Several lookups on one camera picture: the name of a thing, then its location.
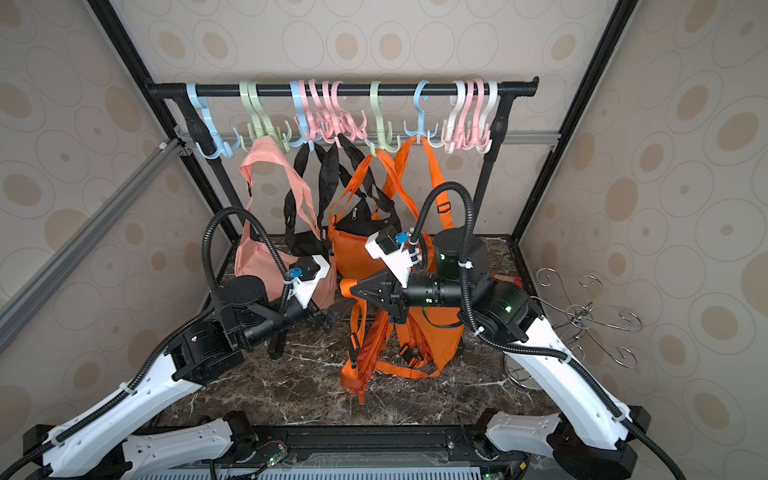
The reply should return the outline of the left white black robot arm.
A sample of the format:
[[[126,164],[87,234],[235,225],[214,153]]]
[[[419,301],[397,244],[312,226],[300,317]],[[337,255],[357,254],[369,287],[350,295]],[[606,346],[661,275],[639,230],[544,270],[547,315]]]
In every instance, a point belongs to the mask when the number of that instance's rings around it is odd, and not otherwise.
[[[257,276],[219,284],[211,262],[212,239],[230,215],[244,217],[264,241],[282,289],[277,303],[269,301]],[[330,264],[322,255],[286,264],[262,224],[242,207],[227,207],[212,217],[201,242],[201,263],[210,305],[161,340],[131,380],[91,409],[50,429],[30,429],[25,454],[2,478],[36,463],[35,479],[130,479],[239,450],[248,430],[241,415],[217,420],[201,433],[179,430],[149,440],[135,432],[169,405],[241,364],[245,351],[284,335],[298,322],[319,321],[323,314],[313,295]]]

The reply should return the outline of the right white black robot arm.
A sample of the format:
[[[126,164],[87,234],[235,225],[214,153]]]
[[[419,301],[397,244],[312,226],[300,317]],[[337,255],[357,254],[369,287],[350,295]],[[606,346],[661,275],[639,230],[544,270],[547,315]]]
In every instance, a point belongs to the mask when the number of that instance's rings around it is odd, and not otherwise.
[[[436,269],[421,271],[426,216],[438,196],[448,191],[462,199],[464,224],[435,237]],[[630,443],[637,440],[674,478],[684,478],[678,464],[649,437],[649,413],[618,400],[586,369],[555,333],[536,298],[490,274],[487,249],[475,236],[474,226],[475,210],[467,189],[454,181],[435,187],[411,231],[387,226],[367,238],[367,253],[385,268],[350,283],[348,295],[376,305],[397,323],[405,322],[413,308],[457,308],[461,325],[533,377],[559,413],[492,414],[484,436],[495,450],[551,458],[575,479],[628,479],[638,460]]]

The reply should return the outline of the orange crossbody bag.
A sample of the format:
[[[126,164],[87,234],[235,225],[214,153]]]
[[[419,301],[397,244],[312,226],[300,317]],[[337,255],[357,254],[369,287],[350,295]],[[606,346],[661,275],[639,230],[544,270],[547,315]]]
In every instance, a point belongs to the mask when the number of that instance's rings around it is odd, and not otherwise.
[[[380,155],[380,150],[375,155],[366,155],[367,158],[361,167],[369,167],[376,184],[383,189],[388,171],[384,166],[384,161],[379,159]],[[335,217],[343,213],[344,207],[349,205],[349,195],[355,187],[361,185],[365,173],[359,171],[350,174],[346,170],[340,169],[340,175],[345,189],[341,199],[336,202],[329,214],[328,233],[333,245],[338,273],[345,279],[363,279],[383,269],[384,263],[381,260],[373,260],[367,253],[365,242],[370,235],[361,237],[337,230]]]
[[[409,138],[404,144],[401,145],[394,158],[391,158],[389,154],[380,150],[381,155],[379,159],[384,161],[384,166],[388,171],[388,176],[382,191],[390,199],[394,198],[396,193],[399,193],[404,200],[406,207],[409,209],[415,219],[419,218],[422,205],[416,206],[412,197],[407,193],[403,187],[402,178],[405,174],[408,157],[413,145],[417,142],[418,136]],[[426,158],[429,162],[431,185],[433,188],[440,186],[445,182],[437,157],[435,156],[433,149],[428,141],[423,141]],[[444,230],[450,230],[454,228],[453,218],[451,213],[451,204],[448,193],[446,191],[440,193],[435,199],[435,205],[437,213],[439,214],[440,221]],[[433,273],[436,271],[435,260],[435,247],[432,237],[426,232],[425,229],[421,230],[425,239],[426,245],[421,247],[421,251],[426,255],[423,264],[425,265],[424,271],[427,273]]]

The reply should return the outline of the black crossbody bag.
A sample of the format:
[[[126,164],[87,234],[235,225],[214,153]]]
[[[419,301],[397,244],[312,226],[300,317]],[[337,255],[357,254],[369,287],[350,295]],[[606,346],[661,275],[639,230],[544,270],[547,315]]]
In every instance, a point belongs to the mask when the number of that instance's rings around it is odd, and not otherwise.
[[[322,222],[339,185],[339,151],[336,145],[328,150],[317,145],[314,154],[320,162],[315,190],[303,178],[310,159],[308,144],[301,146],[288,169],[291,190],[283,206],[285,241],[294,256],[322,255],[328,260],[332,247]]]
[[[361,237],[368,237],[388,226],[399,230],[401,221],[394,201],[378,187],[370,168],[361,167],[367,156],[345,136],[341,136],[339,142],[355,172],[361,171],[365,175],[361,185],[349,195],[349,205],[335,217],[335,228]]]

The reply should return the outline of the pink crossbody bag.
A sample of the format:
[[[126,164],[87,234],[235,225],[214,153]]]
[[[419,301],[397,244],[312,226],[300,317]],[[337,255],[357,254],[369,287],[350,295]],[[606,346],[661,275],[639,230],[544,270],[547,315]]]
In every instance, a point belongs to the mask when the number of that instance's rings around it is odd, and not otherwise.
[[[241,163],[240,172],[249,189],[256,186],[257,169],[267,164],[282,168],[289,183],[288,169],[293,166],[293,163],[294,161],[288,161],[286,154],[272,138],[263,137],[253,143]],[[320,281],[312,297],[312,300],[321,309],[326,309],[333,303],[338,285],[336,259],[333,250],[331,253],[332,255],[327,260],[330,263],[327,277]],[[302,257],[292,255],[289,249],[287,252],[281,251],[279,255],[287,266]],[[265,237],[259,234],[251,224],[245,225],[236,253],[234,273],[236,276],[250,275],[261,278],[269,301],[275,302],[280,298],[283,289],[283,277],[269,251]]]

